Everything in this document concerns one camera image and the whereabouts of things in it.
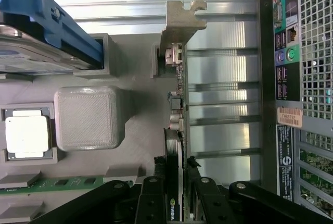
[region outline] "ethernet port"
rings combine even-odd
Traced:
[[[287,43],[294,42],[297,37],[297,31],[295,27],[291,27],[287,30]]]

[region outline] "green audio port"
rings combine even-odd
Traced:
[[[292,61],[295,58],[295,50],[293,48],[290,48],[289,50],[287,50],[287,59],[289,61]]]

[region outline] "barcode label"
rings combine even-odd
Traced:
[[[280,124],[301,128],[303,111],[299,108],[277,108],[277,122]]]

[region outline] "metal mesh grille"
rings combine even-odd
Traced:
[[[311,133],[311,132],[306,132],[305,136],[306,136],[306,138],[305,138],[304,142],[333,152],[333,138],[332,137],[327,137],[327,136],[323,136],[323,135],[315,134],[315,133]]]
[[[333,119],[333,0],[300,0],[305,116]]]

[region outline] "metal bracket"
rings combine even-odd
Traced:
[[[192,1],[189,10],[184,9],[182,1],[167,1],[166,28],[162,31],[159,55],[164,56],[173,43],[185,45],[198,30],[204,30],[207,22],[198,20],[195,12],[206,9],[207,3],[203,0]]]

